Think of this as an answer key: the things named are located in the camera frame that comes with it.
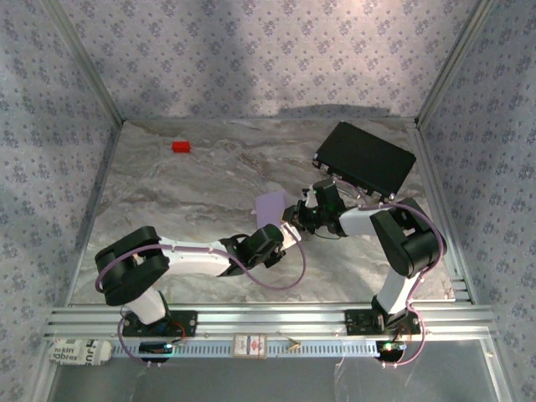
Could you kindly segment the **lavender paper sheet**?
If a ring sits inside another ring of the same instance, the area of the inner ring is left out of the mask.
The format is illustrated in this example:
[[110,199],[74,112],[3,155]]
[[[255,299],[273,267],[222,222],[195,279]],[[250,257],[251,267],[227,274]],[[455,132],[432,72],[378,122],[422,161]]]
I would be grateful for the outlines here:
[[265,193],[255,199],[255,214],[257,228],[268,224],[280,227],[282,215],[286,209],[286,192],[275,191]]

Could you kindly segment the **black carrying case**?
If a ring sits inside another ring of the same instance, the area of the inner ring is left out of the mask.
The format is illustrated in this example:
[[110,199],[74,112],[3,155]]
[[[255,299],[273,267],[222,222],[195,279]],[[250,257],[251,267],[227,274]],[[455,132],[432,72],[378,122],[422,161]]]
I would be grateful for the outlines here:
[[340,121],[315,151],[312,164],[381,198],[396,195],[416,161],[413,153]]

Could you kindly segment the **white printed card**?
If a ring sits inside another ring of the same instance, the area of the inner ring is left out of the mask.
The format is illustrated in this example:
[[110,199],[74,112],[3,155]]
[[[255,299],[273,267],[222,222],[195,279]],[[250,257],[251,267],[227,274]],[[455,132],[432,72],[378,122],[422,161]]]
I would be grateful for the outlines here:
[[233,358],[267,358],[267,336],[261,333],[238,333],[233,336]]

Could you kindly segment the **printed paper label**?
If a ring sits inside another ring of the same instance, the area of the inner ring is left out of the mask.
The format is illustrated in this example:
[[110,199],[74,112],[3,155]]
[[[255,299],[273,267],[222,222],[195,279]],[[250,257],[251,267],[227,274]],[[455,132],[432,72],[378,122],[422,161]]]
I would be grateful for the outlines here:
[[111,359],[113,346],[106,340],[55,339],[48,360],[57,365],[100,366]]

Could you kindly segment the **aluminium mounting rail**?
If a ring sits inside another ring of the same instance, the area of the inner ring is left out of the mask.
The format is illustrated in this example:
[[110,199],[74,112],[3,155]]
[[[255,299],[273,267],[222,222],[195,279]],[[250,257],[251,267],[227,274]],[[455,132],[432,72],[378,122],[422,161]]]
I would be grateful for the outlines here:
[[[467,302],[419,302],[414,312],[421,333],[433,340],[478,339],[497,333],[492,310]],[[344,312],[368,309],[365,305],[254,304],[254,305],[172,305],[172,311],[196,311],[194,337],[227,339],[237,333],[283,334],[299,338],[347,337]],[[350,337],[385,338],[387,335]]]

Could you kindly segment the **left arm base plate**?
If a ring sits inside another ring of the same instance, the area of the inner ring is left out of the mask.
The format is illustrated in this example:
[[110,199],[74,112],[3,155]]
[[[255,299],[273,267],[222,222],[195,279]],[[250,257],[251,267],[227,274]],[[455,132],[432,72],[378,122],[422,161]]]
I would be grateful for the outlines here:
[[128,338],[190,338],[196,333],[197,318],[196,311],[172,311],[154,323],[143,324],[136,314],[129,312],[121,334]]

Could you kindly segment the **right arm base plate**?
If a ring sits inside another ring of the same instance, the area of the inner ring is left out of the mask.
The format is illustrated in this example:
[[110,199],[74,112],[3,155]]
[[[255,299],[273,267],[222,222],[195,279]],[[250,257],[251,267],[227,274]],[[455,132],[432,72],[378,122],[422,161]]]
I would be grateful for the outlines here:
[[421,334],[419,318],[407,311],[387,315],[372,309],[346,310],[344,324],[348,336]]

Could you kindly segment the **aluminium side rail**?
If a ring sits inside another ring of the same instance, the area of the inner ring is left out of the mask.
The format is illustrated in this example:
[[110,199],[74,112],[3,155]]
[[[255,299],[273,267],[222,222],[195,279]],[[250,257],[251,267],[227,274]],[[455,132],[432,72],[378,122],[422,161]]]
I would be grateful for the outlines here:
[[478,304],[475,286],[472,283],[463,250],[458,244],[459,236],[430,147],[414,119],[408,119],[406,126],[413,152],[417,156],[417,165],[430,206],[431,217],[447,243],[448,251],[444,262],[451,278],[454,298],[456,302]]
[[102,193],[106,185],[106,180],[111,168],[111,163],[116,151],[116,146],[121,135],[121,130],[124,121],[119,121],[118,126],[111,128],[110,134],[107,137],[106,145],[102,156],[98,159],[99,166],[93,177],[93,182],[90,187],[89,200],[85,206],[85,212],[81,220],[80,230],[75,238],[74,255],[70,260],[70,268],[68,270],[67,279],[68,288],[65,294],[62,307],[68,307],[72,296],[75,293],[75,286],[78,280],[80,267],[83,262],[86,248],[90,240],[90,234],[94,226],[96,212],[99,207]]

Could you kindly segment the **aluminium frame post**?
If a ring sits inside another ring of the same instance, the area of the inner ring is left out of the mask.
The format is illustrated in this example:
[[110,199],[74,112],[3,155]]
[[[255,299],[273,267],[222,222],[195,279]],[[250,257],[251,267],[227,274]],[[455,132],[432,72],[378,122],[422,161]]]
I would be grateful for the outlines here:
[[456,78],[457,71],[460,69],[462,62],[477,40],[493,9],[496,7],[497,1],[476,0],[471,11],[468,13],[433,85],[419,112],[415,116],[415,124],[419,130],[425,129],[429,124],[447,90],[450,88],[451,83]]
[[88,86],[92,89],[97,100],[100,102],[103,111],[115,126],[122,127],[123,120],[121,119],[118,108],[62,4],[59,0],[39,1],[51,18],[59,35],[64,40],[75,63],[85,77]]

